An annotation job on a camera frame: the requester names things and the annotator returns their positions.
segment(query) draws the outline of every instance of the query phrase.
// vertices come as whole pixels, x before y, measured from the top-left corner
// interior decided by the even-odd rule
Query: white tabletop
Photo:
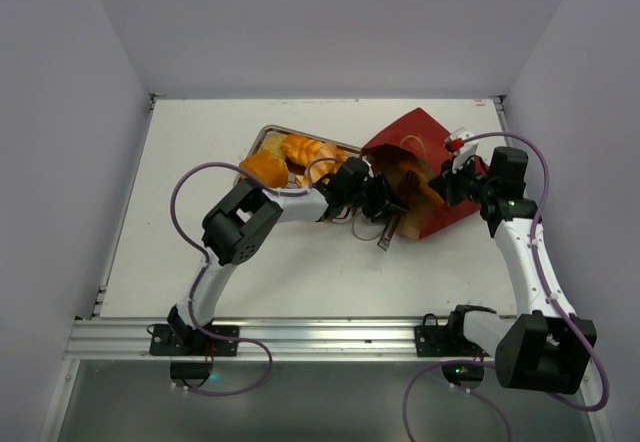
[[[157,102],[113,263],[101,316],[166,317],[192,282],[200,254],[174,231],[171,191],[207,161],[240,162],[265,125],[362,146],[422,107],[449,130],[500,130],[490,100],[160,100]],[[490,160],[500,138],[480,145]],[[201,172],[187,182],[178,216],[199,240],[203,216],[235,173]],[[366,232],[370,227],[363,227]],[[226,317],[374,317],[447,314],[457,304],[515,314],[502,256],[478,214],[422,241],[396,237],[388,252],[361,242],[349,225],[276,226],[239,267],[220,299]]]

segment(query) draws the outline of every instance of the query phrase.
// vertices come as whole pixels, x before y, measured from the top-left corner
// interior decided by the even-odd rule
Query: white wall
[[[0,438],[37,438],[148,98],[99,0],[0,0]]]
[[[562,0],[507,98],[509,127],[549,160],[551,256],[598,328],[620,441],[640,440],[639,48],[640,0]]]
[[[560,0],[103,0],[150,91],[505,94]]]

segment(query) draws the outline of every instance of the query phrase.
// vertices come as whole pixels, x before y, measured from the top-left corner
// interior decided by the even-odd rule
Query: metal frame
[[[39,442],[53,442],[58,440],[64,417],[69,407],[73,387],[77,380],[78,369],[80,367],[79,360],[64,360],[58,374],[58,380],[53,389],[51,402],[47,415],[42,424]]]
[[[162,320],[76,321],[66,360],[200,360],[198,357],[149,355],[146,329]],[[240,326],[240,336],[264,342],[274,361],[406,362],[418,359],[413,328],[416,319],[216,319]],[[442,318],[439,323],[445,324]],[[242,343],[233,358],[221,363],[263,361],[264,351]]]
[[[136,157],[133,161],[133,167],[131,171],[131,178],[127,181],[127,189],[125,192],[125,200],[122,204],[122,211],[118,220],[116,221],[116,232],[113,237],[113,241],[111,246],[109,247],[108,255],[105,260],[104,272],[102,277],[100,278],[100,288],[98,291],[98,300],[96,300],[96,304],[93,308],[94,314],[97,312],[100,313],[100,309],[102,308],[102,301],[104,300],[104,294],[106,292],[106,287],[109,282],[109,277],[111,276],[111,270],[113,268],[113,262],[116,258],[116,251],[118,250],[118,244],[120,243],[120,236],[122,235],[122,229],[124,227],[124,222],[127,217],[127,209],[129,208],[129,203],[131,202],[131,196],[133,194],[133,186],[136,183],[136,179],[138,177],[138,169],[140,168],[140,163],[142,162],[142,154],[144,153],[144,148],[147,145],[147,137],[149,136],[149,130],[151,129],[151,119],[153,118],[153,111],[156,107],[156,102],[160,94],[150,93],[149,95],[149,113],[147,114],[147,118],[145,120],[144,133],[142,134],[142,140],[140,140],[140,145],[137,147]]]
[[[152,94],[149,122],[155,101],[161,95],[163,94]],[[502,130],[507,130],[502,98],[491,97],[490,99],[495,104]],[[142,156],[142,148],[137,163]],[[135,175],[132,179],[129,189],[133,187]],[[123,207],[119,229],[122,228],[125,213],[126,206]],[[82,360],[200,360],[196,357],[170,358],[149,355],[150,336],[146,328],[150,324],[165,323],[164,320],[100,319],[100,309],[106,292],[119,232],[114,242],[113,251],[109,254],[105,278],[98,292],[92,319],[78,320],[74,323],[49,411],[40,434],[40,442],[58,439]],[[430,360],[442,360],[442,358],[417,357],[414,327],[422,323],[420,318],[229,318],[216,319],[216,323],[238,325],[241,337],[265,342],[272,351],[275,362],[420,361],[428,363]],[[434,323],[434,320],[429,319],[428,323]],[[446,318],[438,317],[438,323],[446,323]],[[236,357],[217,359],[216,363],[261,362],[265,359],[262,349],[252,344],[243,343],[239,345]],[[587,404],[595,403],[599,398],[600,382],[592,363],[587,367],[581,392]],[[597,442],[613,440],[612,430],[604,412],[590,413],[589,418]]]

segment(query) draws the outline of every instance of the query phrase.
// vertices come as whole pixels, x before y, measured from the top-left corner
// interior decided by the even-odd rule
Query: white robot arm
[[[507,264],[518,318],[506,321],[491,309],[460,305],[442,330],[446,337],[474,343],[493,356],[498,380],[504,387],[575,393],[589,354],[550,304],[534,265],[533,245],[537,246],[551,288],[550,297],[571,316],[591,345],[595,344],[596,331],[591,321],[575,316],[565,298],[546,252],[541,224],[537,225],[536,237],[530,239],[537,205],[524,198],[527,153],[498,147],[490,166],[479,170],[476,144],[464,142],[471,137],[461,129],[445,141],[452,158],[443,164],[440,176],[430,186],[449,205],[463,200],[480,205],[480,215]],[[201,341],[193,342],[199,335],[194,319],[198,323],[212,320],[233,271],[255,254],[276,223],[321,221],[337,216],[345,207],[362,209],[365,216],[377,221],[408,210],[384,176],[372,174],[361,159],[349,159],[328,183],[304,192],[296,189],[295,194],[283,189],[274,195],[243,179],[204,218],[202,240],[207,257],[198,270],[195,291],[192,287],[167,318],[175,340],[183,347],[202,345]]]

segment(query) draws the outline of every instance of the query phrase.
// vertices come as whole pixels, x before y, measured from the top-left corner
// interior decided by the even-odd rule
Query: food item
[[[347,153],[342,150],[342,149],[338,149],[336,151],[336,159],[340,159],[340,160],[347,160],[349,158],[349,156],[347,155]],[[336,162],[333,165],[333,169],[331,170],[331,172],[333,172],[334,174],[338,171],[338,169],[342,167],[342,162]]]
[[[436,177],[437,174],[429,169],[426,164],[421,163],[421,161],[417,157],[411,155],[410,157],[407,156],[400,159],[398,161],[398,167],[404,173],[409,171],[415,172],[416,175],[420,177],[420,185],[418,187],[420,192],[426,195],[433,203],[436,204],[436,206],[440,207],[445,205],[442,197],[440,197],[440,195],[438,195],[435,190],[429,187],[429,181]]]
[[[269,150],[263,150],[240,162],[240,168],[260,180],[267,187],[286,187],[289,179],[287,164],[274,157]]]
[[[276,159],[285,160],[287,156],[282,151],[282,143],[286,138],[283,134],[269,134],[262,142],[262,150],[268,150]]]
[[[309,164],[318,158],[317,154],[323,142],[310,139],[303,135],[290,134],[282,143],[282,152],[294,164],[308,167]]]
[[[324,157],[335,159],[337,152],[338,152],[338,147],[336,147],[336,144],[334,144],[333,142],[325,142],[325,143],[321,142],[320,148],[316,152],[313,159],[309,162],[309,164],[311,164],[311,162],[313,162],[316,159],[321,159]],[[321,177],[332,172],[335,165],[336,165],[335,160],[323,160],[322,162],[317,162],[313,164],[311,166],[311,180],[313,180],[314,183],[317,182]],[[307,178],[306,171],[304,175],[296,177],[296,183],[300,187],[307,187],[309,185],[309,180]]]

